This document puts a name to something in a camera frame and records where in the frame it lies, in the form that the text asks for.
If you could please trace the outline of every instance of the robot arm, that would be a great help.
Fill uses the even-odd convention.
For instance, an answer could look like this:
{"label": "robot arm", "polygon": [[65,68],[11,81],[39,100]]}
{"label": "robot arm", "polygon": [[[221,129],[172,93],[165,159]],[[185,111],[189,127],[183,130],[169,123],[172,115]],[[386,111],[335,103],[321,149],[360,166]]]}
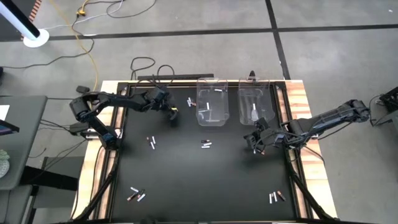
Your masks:
{"label": "robot arm", "polygon": [[269,145],[300,147],[314,135],[321,135],[328,129],[342,123],[361,123],[369,119],[370,110],[362,101],[349,100],[336,109],[309,119],[293,119],[281,124],[280,129],[269,128],[264,118],[256,121],[256,131],[244,138],[254,153],[264,153]]}
{"label": "robot arm", "polygon": [[175,119],[178,113],[166,86],[156,86],[151,91],[133,94],[132,96],[91,92],[72,100],[69,106],[77,121],[88,123],[98,133],[99,140],[105,149],[114,149],[118,139],[115,130],[104,125],[97,118],[97,115],[107,106],[126,107],[138,112],[166,111],[170,120]]}

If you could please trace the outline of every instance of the black table surface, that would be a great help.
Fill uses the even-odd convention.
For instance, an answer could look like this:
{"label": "black table surface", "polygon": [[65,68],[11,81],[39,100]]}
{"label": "black table surface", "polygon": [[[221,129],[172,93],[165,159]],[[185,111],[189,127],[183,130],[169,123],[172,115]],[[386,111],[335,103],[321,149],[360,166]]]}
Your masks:
{"label": "black table surface", "polygon": [[6,121],[19,127],[19,133],[0,136],[0,149],[10,155],[10,169],[0,178],[0,190],[11,190],[18,186],[46,102],[46,96],[0,97],[0,105],[10,105]]}
{"label": "black table surface", "polygon": [[[170,88],[179,117],[170,123],[160,112],[128,110],[123,132],[112,219],[136,222],[153,217],[163,222],[268,221],[295,218],[284,152],[269,148],[265,156],[248,150],[243,136],[253,126],[239,122],[237,88],[229,88],[229,119],[222,127],[198,124],[195,107],[187,98],[196,88]],[[278,114],[270,126],[279,125]],[[156,150],[147,136],[155,136]],[[202,149],[201,139],[211,148]],[[127,202],[133,191],[145,189],[146,197]],[[269,203],[269,194],[280,190]]]}

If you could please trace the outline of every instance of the clear plastic bin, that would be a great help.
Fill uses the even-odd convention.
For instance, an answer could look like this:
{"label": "clear plastic bin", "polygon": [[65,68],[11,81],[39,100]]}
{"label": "clear plastic bin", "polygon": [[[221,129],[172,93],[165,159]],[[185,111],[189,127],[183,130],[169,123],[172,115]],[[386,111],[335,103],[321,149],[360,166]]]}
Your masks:
{"label": "clear plastic bin", "polygon": [[222,126],[228,118],[228,81],[200,78],[197,82],[198,123],[202,126]]}
{"label": "clear plastic bin", "polygon": [[261,117],[265,117],[266,121],[275,117],[269,81],[265,78],[240,78],[238,97],[239,119],[242,124],[253,125]]}

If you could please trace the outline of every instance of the metal frame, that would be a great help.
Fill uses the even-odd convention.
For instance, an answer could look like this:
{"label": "metal frame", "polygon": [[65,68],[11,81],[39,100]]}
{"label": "metal frame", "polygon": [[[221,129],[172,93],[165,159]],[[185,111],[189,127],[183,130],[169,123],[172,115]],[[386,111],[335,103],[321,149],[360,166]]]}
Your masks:
{"label": "metal frame", "polygon": [[[125,90],[126,87],[127,87],[126,94],[129,95],[131,93],[132,88],[134,88],[135,86],[151,87],[152,84],[151,83],[139,83],[139,84],[137,84],[137,83],[123,83],[123,82],[120,82],[120,83],[118,83],[118,88],[117,88],[116,94],[120,95],[121,92],[123,90]],[[193,81],[193,82],[190,82],[190,83],[172,83],[170,86],[196,86],[196,82]],[[283,95],[283,98],[284,98],[284,101],[285,101],[287,117],[288,117],[288,119],[292,119],[292,113],[291,113],[291,110],[290,110],[290,107],[289,107],[289,101],[287,99],[287,91],[286,91],[285,82],[270,82],[270,88],[272,88],[272,95],[274,95],[273,97],[274,97],[275,104],[276,104],[275,110],[278,113],[277,119],[279,120],[279,123],[281,123],[281,121],[282,121],[282,113],[281,113],[281,110],[280,110],[280,105],[278,104],[279,96],[277,94],[277,88],[280,88],[282,90],[282,95]],[[113,110],[111,125],[114,128],[115,128],[115,124],[116,124],[116,118],[117,118],[118,109],[119,109],[118,107],[114,107],[114,110]],[[121,120],[121,129],[124,129],[124,122],[125,122],[126,116],[127,116],[127,110],[124,110],[123,114],[122,114],[122,120]],[[105,169],[101,170],[101,180],[100,180],[101,183],[106,178],[106,171],[107,171],[107,167],[108,167],[109,156],[110,156],[110,154],[106,154],[105,158],[104,158],[106,160],[105,161],[106,166],[104,166]],[[297,167],[298,167],[298,174],[300,176],[300,179],[305,183],[305,177],[303,176],[304,172],[303,172],[303,167],[302,167],[302,161],[301,161],[300,157],[298,157],[298,159],[297,159]],[[119,172],[117,172],[116,178],[112,181],[112,183],[109,186],[109,197],[108,197],[108,202],[107,202],[107,205],[106,205],[106,216],[105,216],[105,218],[109,219],[110,222],[112,221],[113,203],[114,203],[114,196],[115,196],[115,193],[116,193],[116,184],[117,184],[116,182],[117,182],[117,179],[118,179],[118,174],[119,174]],[[294,182],[292,181],[291,178],[289,179],[289,182],[290,182],[290,194],[291,194],[291,196],[293,198],[293,203],[292,203],[293,210],[294,210],[296,218],[300,218],[299,203],[298,203],[297,193],[296,193],[296,190],[295,190],[295,187],[294,187]],[[309,207],[309,204],[308,204],[307,201],[305,203],[305,208],[306,208],[306,211],[307,211],[307,216],[312,215],[311,208]]]}

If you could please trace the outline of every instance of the gray floor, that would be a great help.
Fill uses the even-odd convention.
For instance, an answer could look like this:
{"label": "gray floor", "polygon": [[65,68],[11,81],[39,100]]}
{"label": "gray floor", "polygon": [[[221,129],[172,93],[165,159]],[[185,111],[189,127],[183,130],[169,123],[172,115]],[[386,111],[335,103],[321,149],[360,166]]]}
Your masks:
{"label": "gray floor", "polygon": [[[70,22],[83,0],[55,0]],[[152,1],[127,0],[123,15],[135,13]],[[398,23],[396,1],[370,0],[278,0],[272,1],[279,27],[352,26]],[[88,6],[88,16],[104,13],[106,6]],[[47,0],[34,21],[37,27],[64,24]],[[263,0],[157,0],[148,12],[129,19],[102,16],[77,25],[85,34],[157,32],[198,29],[270,28]],[[67,27],[49,30],[51,35],[70,35]],[[280,34],[292,79],[302,79],[313,114],[334,108],[349,99],[368,102],[372,96],[398,85],[397,29],[295,32]],[[174,67],[176,73],[214,73],[221,78],[239,78],[250,70],[267,78],[282,79],[273,35],[222,34],[178,37],[96,39],[92,52],[102,80],[125,80],[129,64],[138,56],[153,57],[157,65]],[[86,46],[90,41],[84,40]],[[0,64],[23,66],[48,62],[59,55],[81,52],[74,40],[55,40],[37,49],[21,42],[0,43]],[[156,66],[138,75],[156,72]],[[6,70],[0,95],[76,97],[77,85],[92,87],[95,80],[88,57],[59,60],[47,67]],[[385,112],[374,106],[374,116]],[[74,123],[68,101],[49,101],[44,118],[60,124]],[[41,130],[32,155],[47,148],[43,156],[29,159],[40,167],[44,156],[79,141],[61,131]],[[398,134],[392,125],[378,128],[369,123],[352,124],[321,142],[338,216],[343,220],[395,223],[398,220]],[[83,156],[81,146],[71,156]],[[37,223],[67,217],[70,208],[41,211]]]}

